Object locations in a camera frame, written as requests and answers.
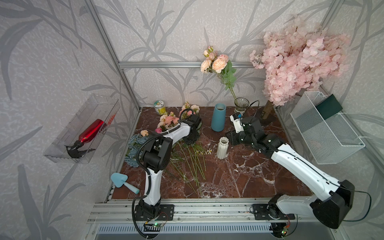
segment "blue vase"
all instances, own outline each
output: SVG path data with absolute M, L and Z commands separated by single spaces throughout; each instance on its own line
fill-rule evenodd
M 224 130 L 226 109 L 227 107 L 224 104 L 216 104 L 211 122 L 211 128 L 213 131 L 221 132 Z

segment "white wire basket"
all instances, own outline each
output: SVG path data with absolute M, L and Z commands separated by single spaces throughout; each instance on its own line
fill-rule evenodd
M 316 162 L 335 164 L 365 144 L 341 113 L 324 120 L 315 106 L 326 98 L 322 92 L 304 92 L 291 116 Z

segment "clear plastic box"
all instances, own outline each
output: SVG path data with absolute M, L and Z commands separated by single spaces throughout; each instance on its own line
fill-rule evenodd
M 322 92 L 304 92 L 291 116 L 316 162 L 335 164 L 365 144 L 341 113 L 324 120 L 315 106 L 326 98 Z
M 44 156 L 53 162 L 89 163 L 119 108 L 118 99 L 92 94 L 55 141 L 45 150 Z M 84 143 L 77 149 L 82 152 L 79 158 L 71 157 L 67 152 L 67 146 L 73 146 L 79 135 L 97 119 L 99 119 L 101 127 L 93 140 Z

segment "wallpaper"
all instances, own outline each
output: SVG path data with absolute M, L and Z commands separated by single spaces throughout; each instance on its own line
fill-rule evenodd
M 382 103 L 384 87 L 382 62 L 384 60 L 384 1 L 345 0 L 329 30 L 331 33 L 347 33 L 351 36 L 347 51 L 349 71 L 339 78 L 324 79 L 324 88 L 333 93 L 375 146 L 384 150 L 384 112 Z M 288 102 L 278 112 L 283 119 L 293 144 L 302 156 L 316 165 L 304 139 L 295 126 L 290 113 L 298 102 Z M 372 207 L 368 216 L 360 222 L 343 222 L 351 240 L 378 240 L 384 234 L 384 176 L 365 154 L 365 149 L 338 164 L 317 165 L 318 168 L 338 178 L 347 179 L 356 190 L 372 195 Z M 369 206 L 366 194 L 355 193 L 353 208 L 348 220 L 363 217 Z
M 308 26 L 321 22 L 332 0 L 94 0 L 119 61 L 202 61 L 208 45 L 231 61 L 249 61 L 263 51 L 267 31 L 280 31 L 300 14 Z M 162 99 L 200 106 L 233 98 L 213 74 L 199 69 L 125 69 L 142 106 Z M 266 103 L 264 70 L 238 69 L 235 93 Z
M 75 0 L 0 1 L 0 239 L 79 239 L 137 114 L 96 27 Z M 120 110 L 89 164 L 44 150 L 92 93 Z

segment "blue trowel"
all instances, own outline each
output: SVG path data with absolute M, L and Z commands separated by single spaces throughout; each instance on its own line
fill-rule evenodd
M 135 194 L 138 194 L 140 190 L 135 186 L 132 186 L 129 183 L 125 182 L 127 179 L 128 176 L 125 174 L 115 172 L 111 175 L 111 180 L 116 187 L 121 187 L 124 184 L 129 190 L 131 190 Z

